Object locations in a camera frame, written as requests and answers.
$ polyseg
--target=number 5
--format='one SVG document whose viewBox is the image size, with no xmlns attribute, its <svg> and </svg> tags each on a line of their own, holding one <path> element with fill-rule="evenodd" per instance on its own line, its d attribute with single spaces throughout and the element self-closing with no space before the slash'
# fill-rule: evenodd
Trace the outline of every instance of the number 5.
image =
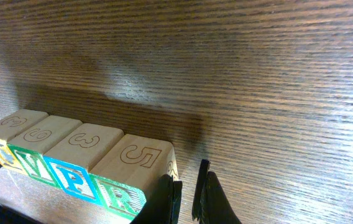
<svg viewBox="0 0 353 224">
<path fill-rule="evenodd" d="M 134 156 L 134 154 L 136 155 L 137 152 L 139 151 L 140 151 L 140 155 Z M 149 147 L 144 147 L 139 151 L 138 151 L 138 146 L 136 145 L 128 146 L 121 152 L 120 159 L 122 162 L 125 162 L 126 164 L 140 163 L 140 166 L 142 167 L 151 168 L 151 166 L 156 161 L 157 157 L 162 152 L 159 149 L 152 149 Z"/>
</svg>

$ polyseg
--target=wooden table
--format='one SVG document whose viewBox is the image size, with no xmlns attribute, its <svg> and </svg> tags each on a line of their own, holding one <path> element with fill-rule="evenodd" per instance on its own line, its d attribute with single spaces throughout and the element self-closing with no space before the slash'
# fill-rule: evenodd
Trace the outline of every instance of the wooden table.
<svg viewBox="0 0 353 224">
<path fill-rule="evenodd" d="M 0 119 L 19 108 L 171 141 L 180 223 L 201 159 L 242 223 L 353 222 L 353 1 L 0 0 Z M 111 218 L 3 169 L 0 203 Z"/>
</svg>

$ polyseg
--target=green block face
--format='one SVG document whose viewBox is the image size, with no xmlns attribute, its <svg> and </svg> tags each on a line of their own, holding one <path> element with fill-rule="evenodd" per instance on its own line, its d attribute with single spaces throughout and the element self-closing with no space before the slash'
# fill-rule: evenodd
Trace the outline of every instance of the green block face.
<svg viewBox="0 0 353 224">
<path fill-rule="evenodd" d="M 41 154 L 12 144 L 8 144 L 8 147 L 31 178 L 60 188 Z"/>
<path fill-rule="evenodd" d="M 128 220 L 133 220 L 146 203 L 143 191 L 106 179 L 94 174 L 89 174 L 101 202 L 105 208 L 115 215 Z"/>
</svg>

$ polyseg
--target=block top face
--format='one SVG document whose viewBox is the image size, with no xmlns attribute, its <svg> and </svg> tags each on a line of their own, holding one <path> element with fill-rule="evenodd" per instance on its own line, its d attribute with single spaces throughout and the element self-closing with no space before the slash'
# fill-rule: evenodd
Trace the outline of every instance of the block top face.
<svg viewBox="0 0 353 224">
<path fill-rule="evenodd" d="M 82 124 L 77 119 L 51 115 L 16 136 L 9 144 L 44 154 Z"/>
<path fill-rule="evenodd" d="M 21 109 L 0 120 L 0 140 L 9 141 L 48 117 L 46 112 Z"/>
<path fill-rule="evenodd" d="M 150 184 L 164 171 L 172 150 L 170 142 L 126 134 L 90 173 L 142 189 L 142 179 Z"/>
<path fill-rule="evenodd" d="M 82 124 L 44 155 L 91 170 L 123 137 L 124 132 L 97 124 Z"/>
</svg>

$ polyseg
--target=toy block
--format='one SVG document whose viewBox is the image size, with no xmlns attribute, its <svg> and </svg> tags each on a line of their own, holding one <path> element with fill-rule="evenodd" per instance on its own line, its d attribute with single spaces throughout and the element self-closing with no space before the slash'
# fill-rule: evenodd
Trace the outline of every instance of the toy block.
<svg viewBox="0 0 353 224">
<path fill-rule="evenodd" d="M 51 115 L 16 136 L 7 145 L 31 178 L 60 188 L 43 155 L 82 124 L 76 119 Z"/>
<path fill-rule="evenodd" d="M 126 134 L 89 173 L 103 205 L 129 220 L 142 210 L 159 178 L 178 180 L 170 142 Z"/>
<path fill-rule="evenodd" d="M 27 175 L 15 155 L 9 150 L 7 142 L 47 116 L 46 112 L 22 109 L 0 120 L 0 164 L 2 166 Z"/>
<path fill-rule="evenodd" d="M 88 172 L 123 135 L 117 128 L 83 124 L 45 153 L 44 161 L 66 193 L 101 205 Z"/>
</svg>

